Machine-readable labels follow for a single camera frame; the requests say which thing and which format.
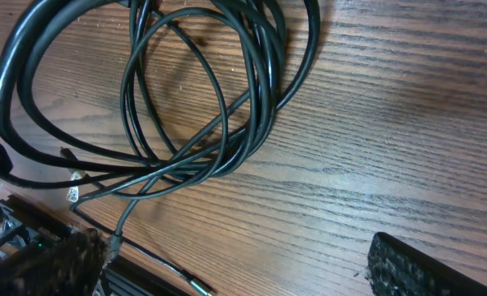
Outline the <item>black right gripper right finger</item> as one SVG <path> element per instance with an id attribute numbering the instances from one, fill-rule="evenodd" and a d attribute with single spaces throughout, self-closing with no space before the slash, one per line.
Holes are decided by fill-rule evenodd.
<path id="1" fill-rule="evenodd" d="M 366 279 L 375 295 L 487 296 L 487 286 L 384 232 L 368 252 Z"/>

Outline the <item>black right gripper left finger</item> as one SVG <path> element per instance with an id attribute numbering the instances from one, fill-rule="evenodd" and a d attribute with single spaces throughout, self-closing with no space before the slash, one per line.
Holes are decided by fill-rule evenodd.
<path id="1" fill-rule="evenodd" d="M 32 243 L 0 264 L 0 296 L 92 295 L 109 243 L 96 229 L 55 243 Z"/>

